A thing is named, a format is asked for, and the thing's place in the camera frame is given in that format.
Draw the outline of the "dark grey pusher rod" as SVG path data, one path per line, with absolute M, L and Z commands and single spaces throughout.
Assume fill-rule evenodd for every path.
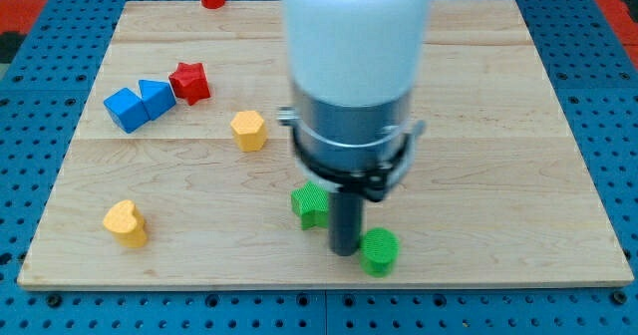
M 350 256 L 361 237 L 364 202 L 351 192 L 334 192 L 328 197 L 328 237 L 330 249 L 340 256 Z

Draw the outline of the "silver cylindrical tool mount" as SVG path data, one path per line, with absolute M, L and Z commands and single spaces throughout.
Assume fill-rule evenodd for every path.
M 426 124 L 410 122 L 411 94 L 372 106 L 322 101 L 292 85 L 292 104 L 278 111 L 290 128 L 305 176 L 332 193 L 382 201 L 407 175 Z

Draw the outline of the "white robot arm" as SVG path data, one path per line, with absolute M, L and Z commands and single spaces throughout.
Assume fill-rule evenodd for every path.
M 328 194 L 331 250 L 348 256 L 365 202 L 407 174 L 424 131 L 410 109 L 430 0 L 279 1 L 292 103 L 278 120 Z

